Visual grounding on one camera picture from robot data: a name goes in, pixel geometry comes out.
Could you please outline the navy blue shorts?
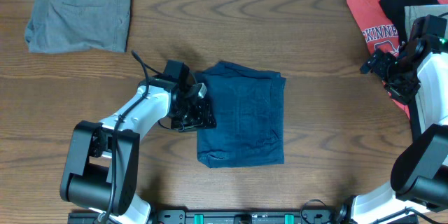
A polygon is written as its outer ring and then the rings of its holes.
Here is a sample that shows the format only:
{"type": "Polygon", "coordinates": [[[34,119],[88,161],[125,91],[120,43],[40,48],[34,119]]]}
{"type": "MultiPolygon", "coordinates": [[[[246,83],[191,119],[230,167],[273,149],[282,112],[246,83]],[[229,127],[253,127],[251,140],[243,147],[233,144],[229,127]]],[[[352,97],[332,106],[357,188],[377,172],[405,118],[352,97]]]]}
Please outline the navy blue shorts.
{"type": "Polygon", "coordinates": [[[209,168],[284,163],[284,88],[275,71],[230,62],[196,73],[208,89],[216,127],[197,133],[197,159],[209,168]]]}

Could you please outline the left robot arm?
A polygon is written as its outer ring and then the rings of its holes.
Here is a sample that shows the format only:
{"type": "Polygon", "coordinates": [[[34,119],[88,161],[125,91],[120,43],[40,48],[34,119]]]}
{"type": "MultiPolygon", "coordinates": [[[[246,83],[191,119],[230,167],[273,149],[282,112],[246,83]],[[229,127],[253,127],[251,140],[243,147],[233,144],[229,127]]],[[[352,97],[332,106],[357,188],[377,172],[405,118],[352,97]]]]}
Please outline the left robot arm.
{"type": "Polygon", "coordinates": [[[70,213],[69,223],[154,223],[151,205],[136,193],[141,140],[163,118],[176,132],[216,126],[207,87],[190,84],[191,76],[184,63],[169,60],[114,114],[74,127],[59,192],[87,211],[70,213]]]}

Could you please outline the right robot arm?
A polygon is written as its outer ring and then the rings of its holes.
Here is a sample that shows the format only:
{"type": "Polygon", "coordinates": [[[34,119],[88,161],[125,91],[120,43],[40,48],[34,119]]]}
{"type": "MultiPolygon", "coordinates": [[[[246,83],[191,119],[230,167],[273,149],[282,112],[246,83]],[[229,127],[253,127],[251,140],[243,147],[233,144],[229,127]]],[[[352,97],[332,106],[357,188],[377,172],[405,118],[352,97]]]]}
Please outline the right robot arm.
{"type": "Polygon", "coordinates": [[[331,223],[418,223],[447,209],[447,19],[414,21],[398,56],[376,50],[360,68],[409,107],[412,144],[395,161],[389,182],[350,197],[331,223]]]}

